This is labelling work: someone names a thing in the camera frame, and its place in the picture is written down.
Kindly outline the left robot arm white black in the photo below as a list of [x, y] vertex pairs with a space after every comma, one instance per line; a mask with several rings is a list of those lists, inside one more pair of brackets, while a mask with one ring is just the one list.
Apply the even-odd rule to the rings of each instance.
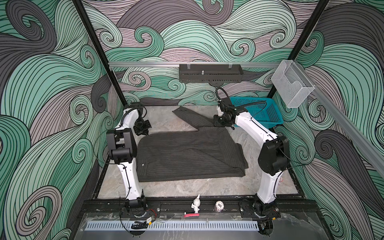
[[151, 124], [144, 120], [145, 106], [134, 102], [125, 106], [118, 125], [106, 133], [109, 157], [121, 172], [125, 186], [125, 207], [128, 212], [147, 210], [144, 190], [140, 187], [136, 157], [138, 147], [134, 135], [146, 135]]

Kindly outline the dark pinstriped long sleeve shirt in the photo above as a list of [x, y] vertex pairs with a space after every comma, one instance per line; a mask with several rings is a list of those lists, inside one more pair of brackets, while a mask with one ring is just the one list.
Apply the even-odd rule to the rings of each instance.
[[138, 144], [140, 182], [243, 177], [249, 167], [242, 145], [214, 120], [185, 107], [173, 113], [195, 128], [188, 132], [154, 133]]

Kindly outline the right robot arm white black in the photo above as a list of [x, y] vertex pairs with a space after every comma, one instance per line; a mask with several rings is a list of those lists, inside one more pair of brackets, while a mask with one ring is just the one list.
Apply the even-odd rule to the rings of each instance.
[[279, 181], [290, 163], [289, 140], [278, 136], [259, 123], [243, 106], [234, 106], [226, 97], [218, 100], [218, 114], [214, 116], [216, 127], [237, 125], [246, 131], [260, 146], [258, 164], [262, 179], [255, 197], [254, 208], [258, 215], [277, 212], [275, 200]]

